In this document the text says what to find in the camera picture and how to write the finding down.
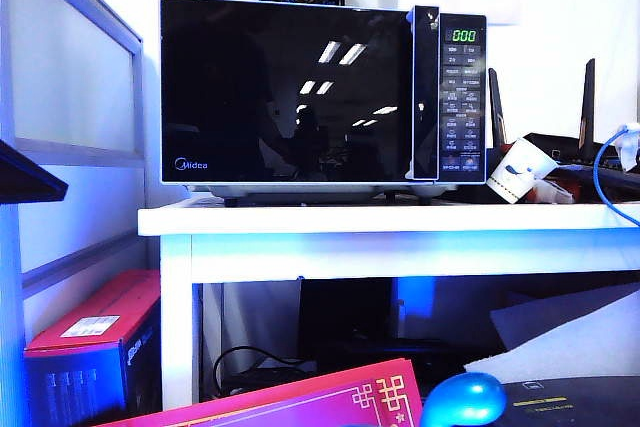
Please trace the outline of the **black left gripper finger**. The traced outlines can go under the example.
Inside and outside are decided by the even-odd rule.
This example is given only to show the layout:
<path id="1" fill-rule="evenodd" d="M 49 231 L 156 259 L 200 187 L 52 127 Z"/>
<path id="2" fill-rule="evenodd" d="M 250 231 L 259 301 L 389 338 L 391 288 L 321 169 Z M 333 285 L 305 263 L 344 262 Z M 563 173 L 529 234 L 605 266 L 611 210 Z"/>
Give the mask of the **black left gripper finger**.
<path id="1" fill-rule="evenodd" d="M 62 201 L 68 184 L 1 141 L 2 202 Z"/>

